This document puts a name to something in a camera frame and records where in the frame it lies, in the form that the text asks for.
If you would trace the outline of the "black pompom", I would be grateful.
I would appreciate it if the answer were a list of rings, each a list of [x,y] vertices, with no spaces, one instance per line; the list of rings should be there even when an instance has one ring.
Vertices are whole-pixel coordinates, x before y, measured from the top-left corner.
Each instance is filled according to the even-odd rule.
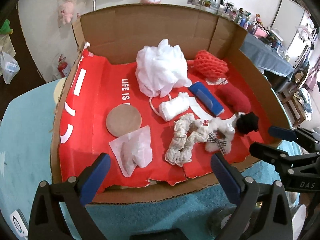
[[[259,117],[253,112],[241,115],[236,121],[236,129],[241,134],[248,134],[250,132],[257,132]]]

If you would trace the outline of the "dark red soft pouch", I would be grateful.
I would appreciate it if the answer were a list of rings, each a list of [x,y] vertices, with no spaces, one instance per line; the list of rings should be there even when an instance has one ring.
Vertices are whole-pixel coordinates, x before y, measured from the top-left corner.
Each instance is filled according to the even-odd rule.
[[[219,86],[216,95],[233,113],[249,113],[252,109],[248,97],[231,83]]]

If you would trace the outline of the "cream knitted scrunchie toy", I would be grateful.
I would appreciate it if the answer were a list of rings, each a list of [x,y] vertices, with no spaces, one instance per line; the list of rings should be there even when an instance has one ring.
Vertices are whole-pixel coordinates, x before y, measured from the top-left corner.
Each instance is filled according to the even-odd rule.
[[[229,154],[235,136],[236,116],[222,120],[196,119],[191,113],[181,116],[174,122],[174,135],[164,159],[171,165],[182,167],[191,162],[196,144],[204,143],[207,152]]]

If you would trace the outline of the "white cotton roll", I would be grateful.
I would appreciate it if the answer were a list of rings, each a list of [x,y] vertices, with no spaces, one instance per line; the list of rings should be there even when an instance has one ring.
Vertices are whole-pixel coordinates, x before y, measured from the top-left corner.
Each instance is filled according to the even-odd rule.
[[[189,94],[186,92],[179,92],[177,97],[162,102],[158,109],[163,120],[170,121],[189,109]]]

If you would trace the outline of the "white tissue packet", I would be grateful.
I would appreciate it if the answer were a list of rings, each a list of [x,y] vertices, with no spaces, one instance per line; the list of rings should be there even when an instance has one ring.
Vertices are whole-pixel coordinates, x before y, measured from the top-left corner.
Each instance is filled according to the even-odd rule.
[[[135,168],[147,167],[153,160],[150,126],[144,126],[108,143],[124,177],[132,176]]]

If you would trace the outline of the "blue sponge block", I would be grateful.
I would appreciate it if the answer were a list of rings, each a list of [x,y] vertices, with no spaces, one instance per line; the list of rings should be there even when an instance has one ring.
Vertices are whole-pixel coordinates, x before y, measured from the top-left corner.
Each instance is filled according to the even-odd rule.
[[[189,88],[189,91],[196,96],[214,116],[219,116],[224,112],[224,108],[215,96],[205,87],[203,83],[197,81]]]

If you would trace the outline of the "red foam net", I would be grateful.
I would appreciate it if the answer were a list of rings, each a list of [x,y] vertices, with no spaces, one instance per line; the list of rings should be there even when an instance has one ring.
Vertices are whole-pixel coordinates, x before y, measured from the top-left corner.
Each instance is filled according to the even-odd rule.
[[[228,72],[227,63],[206,50],[201,50],[196,54],[193,67],[209,79],[226,77]]]

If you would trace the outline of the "white mesh bath pouf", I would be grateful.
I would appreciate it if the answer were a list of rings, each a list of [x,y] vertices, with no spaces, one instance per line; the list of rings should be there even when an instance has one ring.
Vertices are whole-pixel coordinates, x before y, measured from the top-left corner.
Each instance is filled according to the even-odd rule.
[[[173,89],[192,85],[180,46],[171,46],[168,39],[161,40],[156,47],[141,49],[137,53],[136,64],[139,90],[149,98],[149,105],[158,116],[159,105],[173,99],[170,95]]]

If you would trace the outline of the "white power bank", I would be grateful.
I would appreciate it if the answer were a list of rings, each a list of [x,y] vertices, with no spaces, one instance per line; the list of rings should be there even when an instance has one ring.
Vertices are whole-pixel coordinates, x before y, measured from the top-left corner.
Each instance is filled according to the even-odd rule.
[[[19,209],[10,214],[10,221],[12,222],[18,236],[28,239],[28,223]]]

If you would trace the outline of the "black beauty cream box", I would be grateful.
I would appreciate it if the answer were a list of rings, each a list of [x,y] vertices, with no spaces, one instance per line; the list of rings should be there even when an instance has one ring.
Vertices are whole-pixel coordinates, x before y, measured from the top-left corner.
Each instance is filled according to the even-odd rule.
[[[181,229],[154,231],[130,236],[129,240],[188,240]]]

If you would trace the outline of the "beige round powder puff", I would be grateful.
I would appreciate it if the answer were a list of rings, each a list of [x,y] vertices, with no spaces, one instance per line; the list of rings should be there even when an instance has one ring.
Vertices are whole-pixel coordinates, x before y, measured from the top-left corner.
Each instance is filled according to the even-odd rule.
[[[121,137],[140,129],[142,116],[136,107],[131,105],[118,105],[106,117],[106,128],[114,137]]]

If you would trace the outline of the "cardboard box with red lining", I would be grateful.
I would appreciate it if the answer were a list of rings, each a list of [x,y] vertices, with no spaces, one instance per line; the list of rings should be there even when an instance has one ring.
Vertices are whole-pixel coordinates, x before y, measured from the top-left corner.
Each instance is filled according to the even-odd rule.
[[[56,107],[51,144],[51,172],[55,183],[78,176],[105,152],[111,168],[95,203],[132,204],[156,202],[193,193],[216,184],[210,167],[210,153],[195,145],[192,161],[182,167],[164,159],[173,136],[174,122],[155,113],[163,101],[150,99],[138,86],[136,57],[144,46],[156,46],[163,39],[179,45],[186,59],[201,50],[227,62],[228,82],[248,97],[259,118],[258,131],[236,134],[226,159],[240,170],[256,162],[249,155],[251,143],[277,146],[269,135],[271,126],[290,128],[285,110],[267,79],[240,50],[250,34],[221,16],[202,10],[166,4],[128,4],[82,15],[72,24],[79,48]],[[110,142],[106,118],[116,106],[138,109],[142,126],[149,126],[153,160],[123,176]]]

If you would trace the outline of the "plastic bag on door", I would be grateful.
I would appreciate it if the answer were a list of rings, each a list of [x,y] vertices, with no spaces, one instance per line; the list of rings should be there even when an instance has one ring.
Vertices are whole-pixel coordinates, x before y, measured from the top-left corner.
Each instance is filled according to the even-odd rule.
[[[1,51],[1,72],[5,84],[9,85],[19,71],[20,67],[14,57]]]

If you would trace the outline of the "green plush on door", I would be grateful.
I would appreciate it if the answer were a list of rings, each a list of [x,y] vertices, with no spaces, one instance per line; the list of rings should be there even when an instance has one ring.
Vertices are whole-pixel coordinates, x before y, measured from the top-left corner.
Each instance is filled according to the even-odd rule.
[[[3,23],[3,25],[0,28],[0,34],[1,35],[11,35],[13,33],[13,29],[10,27],[10,21],[6,19]]]

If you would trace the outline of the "pale pink bunny plush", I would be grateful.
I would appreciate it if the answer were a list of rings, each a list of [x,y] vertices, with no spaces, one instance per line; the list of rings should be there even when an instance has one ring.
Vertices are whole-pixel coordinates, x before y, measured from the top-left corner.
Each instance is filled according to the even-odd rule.
[[[71,23],[74,16],[76,0],[66,0],[58,7],[58,18],[62,25]]]

